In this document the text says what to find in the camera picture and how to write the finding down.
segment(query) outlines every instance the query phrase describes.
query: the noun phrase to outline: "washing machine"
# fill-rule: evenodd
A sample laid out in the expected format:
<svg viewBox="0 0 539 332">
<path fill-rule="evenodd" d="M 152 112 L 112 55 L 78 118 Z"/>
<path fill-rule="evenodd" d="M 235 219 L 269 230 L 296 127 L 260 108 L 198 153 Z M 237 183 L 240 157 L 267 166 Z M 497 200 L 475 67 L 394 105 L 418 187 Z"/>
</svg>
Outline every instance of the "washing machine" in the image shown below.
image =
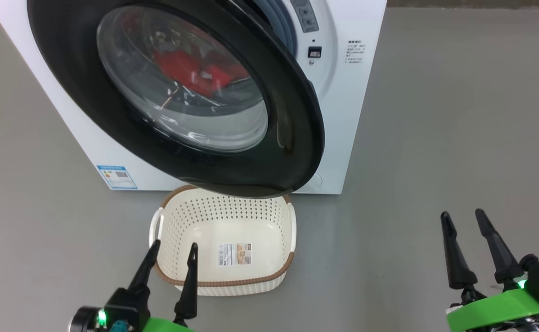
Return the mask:
<svg viewBox="0 0 539 332">
<path fill-rule="evenodd" d="M 0 23 L 109 188 L 339 194 L 385 4 L 0 0 Z"/>
</svg>

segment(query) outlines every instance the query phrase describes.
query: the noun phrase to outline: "washing machine door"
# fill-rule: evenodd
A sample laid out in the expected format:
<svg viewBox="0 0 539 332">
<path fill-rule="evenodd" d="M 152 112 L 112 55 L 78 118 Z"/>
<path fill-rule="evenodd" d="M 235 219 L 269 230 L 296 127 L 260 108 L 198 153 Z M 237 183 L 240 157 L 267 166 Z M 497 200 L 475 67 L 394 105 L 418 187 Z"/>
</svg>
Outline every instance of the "washing machine door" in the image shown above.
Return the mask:
<svg viewBox="0 0 539 332">
<path fill-rule="evenodd" d="M 131 153 L 208 190 L 274 197 L 314 175 L 324 129 L 249 1 L 29 0 L 28 13 L 58 82 Z"/>
</svg>

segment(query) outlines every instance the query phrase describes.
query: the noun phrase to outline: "white plastic basket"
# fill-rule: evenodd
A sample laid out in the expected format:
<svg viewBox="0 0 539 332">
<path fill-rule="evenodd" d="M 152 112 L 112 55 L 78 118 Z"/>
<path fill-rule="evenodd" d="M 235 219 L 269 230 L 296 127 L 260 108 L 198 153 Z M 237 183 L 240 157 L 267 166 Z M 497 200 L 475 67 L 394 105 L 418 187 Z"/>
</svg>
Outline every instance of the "white plastic basket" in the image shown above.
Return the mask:
<svg viewBox="0 0 539 332">
<path fill-rule="evenodd" d="M 173 191 L 154 214 L 149 245 L 157 238 L 154 269 L 164 281 L 182 290 L 191 244 L 197 242 L 198 295 L 256 294 L 284 280 L 296 248 L 296 214 L 287 196 L 254 200 L 187 185 Z M 233 252 L 228 248 L 237 244 L 250 244 L 248 258 L 240 250 L 242 262 L 225 265 Z"/>
</svg>

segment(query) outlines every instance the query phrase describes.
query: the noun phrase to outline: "basket label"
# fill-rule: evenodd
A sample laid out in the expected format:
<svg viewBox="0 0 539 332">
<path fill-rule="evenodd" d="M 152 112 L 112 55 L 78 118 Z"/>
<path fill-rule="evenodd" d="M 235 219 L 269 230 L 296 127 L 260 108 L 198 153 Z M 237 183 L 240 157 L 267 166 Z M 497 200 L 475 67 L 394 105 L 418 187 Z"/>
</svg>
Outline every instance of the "basket label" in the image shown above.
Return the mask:
<svg viewBox="0 0 539 332">
<path fill-rule="evenodd" d="M 233 267 L 250 265 L 252 246 L 250 243 L 218 244 L 218 266 Z"/>
</svg>

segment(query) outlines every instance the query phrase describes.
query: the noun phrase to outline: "laundry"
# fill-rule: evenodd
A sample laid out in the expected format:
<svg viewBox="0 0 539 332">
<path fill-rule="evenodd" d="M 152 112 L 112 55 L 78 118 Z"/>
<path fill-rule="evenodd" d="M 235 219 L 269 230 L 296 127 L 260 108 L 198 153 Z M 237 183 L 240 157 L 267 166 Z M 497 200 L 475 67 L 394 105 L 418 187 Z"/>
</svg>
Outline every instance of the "laundry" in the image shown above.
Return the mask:
<svg viewBox="0 0 539 332">
<path fill-rule="evenodd" d="M 203 59 L 198 57 L 199 52 L 194 53 L 195 56 L 183 50 L 154 51 L 154 58 L 166 77 L 206 97 L 212 97 L 232 82 L 249 77 L 242 65 L 218 51 L 209 51 Z"/>
</svg>

